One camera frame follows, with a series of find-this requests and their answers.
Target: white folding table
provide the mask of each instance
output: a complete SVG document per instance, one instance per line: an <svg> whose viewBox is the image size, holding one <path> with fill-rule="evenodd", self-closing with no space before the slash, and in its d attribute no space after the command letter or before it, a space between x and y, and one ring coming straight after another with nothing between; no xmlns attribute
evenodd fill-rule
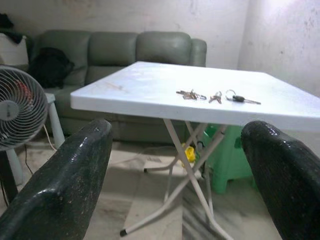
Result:
<svg viewBox="0 0 320 240"><path fill-rule="evenodd" d="M225 92L230 89L246 99L261 102L261 105L226 100ZM194 90L207 98L221 91L222 104L200 99L185 100L176 94L176 91L180 90ZM72 92L71 107L78 110L162 118L178 155L167 167L149 168L145 171L168 169L171 176L178 159L181 159L187 171L185 179L170 195L169 177L162 207L133 226L123 229L120 233L122 236L162 214L191 181L210 223L224 238L232 239L214 219L209 178L207 177L207 202L194 174L221 142L227 126L244 126L253 120L263 120L282 130L320 132L320 98L262 72L136 62ZM184 147L172 120L185 121L190 132L190 138ZM193 130L190 122L200 124ZM184 150L192 141L197 145L208 123L221 124L221 127L192 168Z"/></svg>

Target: white wall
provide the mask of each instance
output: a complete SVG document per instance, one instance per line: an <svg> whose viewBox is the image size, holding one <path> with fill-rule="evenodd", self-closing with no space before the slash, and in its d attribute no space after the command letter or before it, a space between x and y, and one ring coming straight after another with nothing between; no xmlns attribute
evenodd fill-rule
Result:
<svg viewBox="0 0 320 240"><path fill-rule="evenodd" d="M251 0L238 68L268 73L320 97L320 1ZM287 133L320 156L320 134Z"/></svg>
<svg viewBox="0 0 320 240"><path fill-rule="evenodd" d="M236 69L249 0L1 0L19 31L181 31L207 42L207 66Z"/></svg>

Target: fan guard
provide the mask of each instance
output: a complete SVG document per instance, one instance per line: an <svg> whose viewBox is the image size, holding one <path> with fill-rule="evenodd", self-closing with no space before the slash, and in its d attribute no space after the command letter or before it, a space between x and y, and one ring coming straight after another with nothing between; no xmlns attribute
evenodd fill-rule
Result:
<svg viewBox="0 0 320 240"><path fill-rule="evenodd" d="M40 84L22 70L0 65L0 151L32 139L47 114L48 101Z"/></svg>

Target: gray sofa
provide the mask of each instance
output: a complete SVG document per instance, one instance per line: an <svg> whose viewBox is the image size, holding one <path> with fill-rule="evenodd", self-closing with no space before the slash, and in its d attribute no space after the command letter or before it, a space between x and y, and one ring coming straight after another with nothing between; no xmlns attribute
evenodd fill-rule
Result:
<svg viewBox="0 0 320 240"><path fill-rule="evenodd" d="M115 73L136 61L157 62L205 67L207 45L200 39L191 39L183 32L88 32L50 30L35 39L30 58L40 48L62 50L75 64L64 80L64 88L45 91L56 98L56 109L63 132L70 135L95 118L104 118L112 124L115 140L170 143L162 119L75 110L70 107L70 93ZM175 121L180 139L188 131L181 121Z"/></svg>

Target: white box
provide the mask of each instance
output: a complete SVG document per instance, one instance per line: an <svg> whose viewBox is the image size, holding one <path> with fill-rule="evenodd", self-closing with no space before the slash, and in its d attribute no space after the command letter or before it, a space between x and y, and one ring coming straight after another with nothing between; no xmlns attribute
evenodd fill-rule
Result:
<svg viewBox="0 0 320 240"><path fill-rule="evenodd" d="M0 33L0 64L6 65L27 65L28 54L26 37L16 44L5 34Z"/></svg>

